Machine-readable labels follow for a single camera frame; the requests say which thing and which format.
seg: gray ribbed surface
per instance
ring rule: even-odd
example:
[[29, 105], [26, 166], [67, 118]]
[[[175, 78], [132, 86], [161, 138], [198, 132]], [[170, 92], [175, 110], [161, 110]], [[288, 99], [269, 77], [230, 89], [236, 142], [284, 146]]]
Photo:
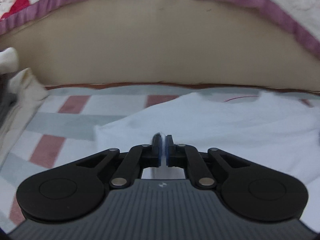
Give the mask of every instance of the gray ribbed surface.
[[74, 222], [46, 225], [27, 220], [14, 240], [309, 240], [300, 221], [260, 224], [227, 210], [212, 191], [189, 180], [142, 180], [112, 191], [94, 213]]

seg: logo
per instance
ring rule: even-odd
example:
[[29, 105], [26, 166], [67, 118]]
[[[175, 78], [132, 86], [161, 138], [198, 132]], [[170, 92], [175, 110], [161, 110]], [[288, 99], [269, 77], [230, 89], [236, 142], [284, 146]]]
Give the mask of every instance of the logo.
[[159, 187], [166, 187], [166, 186], [167, 186], [167, 184], [165, 182], [159, 183]]

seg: checkered bedsheet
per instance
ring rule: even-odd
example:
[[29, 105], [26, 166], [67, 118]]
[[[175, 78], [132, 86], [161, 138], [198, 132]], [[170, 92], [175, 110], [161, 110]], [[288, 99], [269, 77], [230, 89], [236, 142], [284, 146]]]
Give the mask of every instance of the checkered bedsheet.
[[[169, 86], [125, 86], [93, 90], [50, 90], [0, 170], [0, 227], [10, 232], [24, 217], [15, 192], [27, 177], [96, 153], [93, 127], [105, 125], [146, 107], [175, 99], [195, 90]], [[219, 102], [253, 101], [258, 89], [212, 88], [197, 90]], [[305, 93], [286, 93], [320, 106], [320, 98]]]

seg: red pattern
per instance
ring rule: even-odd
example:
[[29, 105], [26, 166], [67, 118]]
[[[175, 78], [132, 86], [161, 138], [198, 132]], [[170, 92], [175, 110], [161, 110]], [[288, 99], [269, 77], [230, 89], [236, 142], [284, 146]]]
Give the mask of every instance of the red pattern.
[[13, 198], [9, 219], [16, 225], [21, 224], [25, 220], [24, 216], [22, 215], [19, 204], [17, 202], [16, 195], [14, 195], [14, 198]]
[[146, 108], [149, 106], [154, 106], [160, 103], [164, 103], [173, 99], [178, 98], [179, 96], [177, 95], [149, 95], [147, 98], [147, 103], [146, 103]]
[[90, 96], [70, 96], [58, 111], [59, 114], [79, 114]]
[[66, 138], [44, 134], [30, 157], [30, 162], [51, 169]]
[[30, 5], [29, 0], [16, 0], [14, 4], [11, 6], [9, 12], [6, 12], [2, 15], [0, 21], [7, 19], [10, 15], [21, 11], [22, 9], [28, 7]]

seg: red thread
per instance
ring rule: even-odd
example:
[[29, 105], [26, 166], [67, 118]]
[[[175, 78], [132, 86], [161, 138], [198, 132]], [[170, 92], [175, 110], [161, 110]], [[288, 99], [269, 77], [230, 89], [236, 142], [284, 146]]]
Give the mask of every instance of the red thread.
[[228, 102], [228, 101], [231, 101], [233, 99], [238, 99], [238, 98], [256, 98], [256, 97], [258, 97], [258, 96], [243, 96], [243, 97], [231, 98], [231, 99], [225, 100], [224, 102]]

